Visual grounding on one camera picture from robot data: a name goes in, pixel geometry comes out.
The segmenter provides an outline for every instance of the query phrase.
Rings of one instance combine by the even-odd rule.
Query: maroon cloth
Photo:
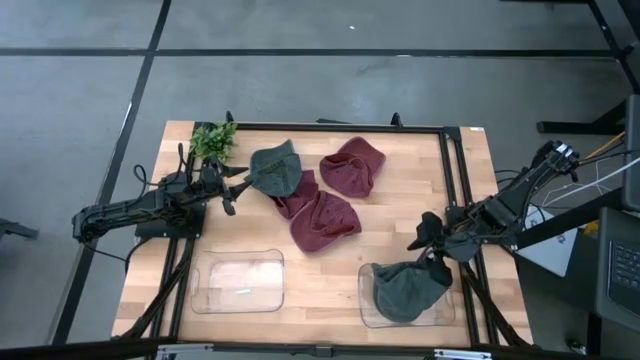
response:
[[[285,219],[291,219],[302,209],[318,192],[318,184],[313,174],[313,170],[302,172],[302,178],[293,194],[287,197],[269,196],[275,203],[278,212]]]
[[[362,232],[358,214],[342,198],[318,191],[294,216],[289,227],[300,250],[315,252],[341,236]]]
[[[385,159],[383,153],[358,136],[320,161],[320,175],[327,185],[345,196],[367,197],[373,188],[373,177]]]

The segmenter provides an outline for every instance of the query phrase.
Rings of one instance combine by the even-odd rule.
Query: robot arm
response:
[[[192,183],[176,182],[175,180],[185,177],[181,176],[181,173],[174,173],[163,178],[157,189],[148,191],[137,199],[85,207],[71,221],[73,237],[81,243],[86,243],[103,236],[109,230],[157,219],[164,220],[170,226],[180,226],[189,220],[191,205],[219,196],[223,198],[225,212],[234,215],[235,210],[231,202],[240,196],[250,182],[228,188],[223,178],[235,176],[246,170],[248,169],[245,167],[224,166],[212,157],[204,162],[200,170],[200,179]]]
[[[515,234],[522,231],[531,197],[559,175],[575,169],[579,154],[559,141],[549,141],[536,153],[530,167],[524,167],[513,181],[494,196],[465,208],[448,209],[446,226],[432,213],[423,214],[417,227],[417,239],[409,250],[425,248],[425,254],[448,256],[469,261],[481,243],[514,245]]]

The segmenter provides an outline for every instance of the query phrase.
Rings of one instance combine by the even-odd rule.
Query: orange wire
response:
[[[587,156],[586,159],[590,159],[598,154],[600,154],[601,152],[603,152],[606,148],[608,148],[609,146],[611,146],[611,144],[613,144],[614,142],[620,140],[621,137],[624,136],[624,131],[621,132],[620,134],[616,135],[613,137],[613,139],[609,140],[606,144],[602,145],[601,147],[599,147],[598,149],[596,149],[594,152],[592,152],[591,154],[589,154],[589,156]]]

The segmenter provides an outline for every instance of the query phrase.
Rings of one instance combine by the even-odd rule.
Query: black cable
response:
[[[502,180],[498,180],[498,185],[500,185],[500,183],[503,183],[505,181],[509,181],[509,180],[513,180],[515,178],[506,178],[506,179],[502,179]]]
[[[514,174],[520,174],[520,171],[511,170],[511,169],[504,169],[504,170],[496,170],[496,171],[494,171],[494,173],[496,173],[496,174],[505,173],[505,172],[510,172],[510,173],[514,173]]]
[[[129,272],[129,262],[131,261],[131,256],[133,253],[138,250],[138,248],[144,245],[147,241],[151,240],[151,238],[140,238],[140,241],[131,249],[127,254],[127,258],[124,261],[124,273],[125,275]]]
[[[184,161],[184,151],[182,149],[182,143],[178,144],[178,155],[180,156],[180,161],[178,162],[178,170],[176,171],[176,175],[173,177],[173,179],[167,181],[164,184],[164,186],[171,185],[174,182],[176,182],[176,180],[178,180],[178,178],[180,177],[180,173],[182,172],[182,164],[183,163],[186,164],[186,161]],[[140,171],[142,171],[142,176],[138,175],[138,169],[140,169]],[[136,164],[133,167],[133,176],[135,176],[136,179],[138,179],[138,181],[140,181],[144,185],[160,186],[159,183],[147,182],[147,172],[144,170],[144,167],[142,165],[140,165],[140,164]]]
[[[113,258],[113,259],[116,259],[116,260],[120,260],[120,261],[123,261],[125,263],[127,262],[127,260],[121,258],[120,256],[116,256],[116,255],[113,255],[113,254],[106,253],[104,251],[100,251],[98,249],[94,249],[91,246],[87,245],[87,243],[82,243],[82,245],[84,245],[87,249],[93,251],[94,253],[98,253],[100,255],[108,256],[110,258]]]
[[[547,221],[547,218],[544,217],[544,213],[542,212],[542,209],[540,208],[540,206],[530,202],[529,204],[533,205],[533,207],[535,207],[536,209],[538,209],[538,212],[540,213],[540,216],[542,216],[542,222]]]

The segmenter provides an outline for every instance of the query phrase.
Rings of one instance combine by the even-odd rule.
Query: black floor stripe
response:
[[[610,50],[159,49],[155,56],[397,56],[434,58],[604,58]]]
[[[131,95],[129,109],[127,110],[122,129],[120,130],[120,135],[118,136],[118,140],[116,141],[116,145],[109,162],[107,173],[102,181],[100,192],[98,193],[98,199],[96,202],[98,205],[108,204],[113,196],[122,160],[124,159],[129,138],[133,131],[133,125],[135,124],[136,117],[138,115],[144,89],[147,85],[149,74],[151,73],[151,66],[153,65],[154,59],[153,51],[157,49],[160,37],[162,36],[162,30],[164,29],[164,25],[167,21],[167,15],[170,7],[171,0],[164,0],[151,41],[149,42],[147,55],[142,62],[140,74],[138,75],[138,80],[133,90],[133,94]],[[95,248],[97,243],[98,241],[96,239],[92,241],[91,246]],[[53,345],[61,345],[67,342],[78,305],[80,304],[82,291],[84,290],[84,285],[89,275],[91,263],[93,262],[93,255],[94,253],[89,251],[86,247],[83,247],[80,252],[79,259],[73,273],[73,279],[69,285],[69,291],[60,313],[60,320],[56,326],[55,333],[53,334]]]
[[[84,57],[116,57],[145,56],[147,49],[138,48],[0,48],[0,56],[84,56]]]

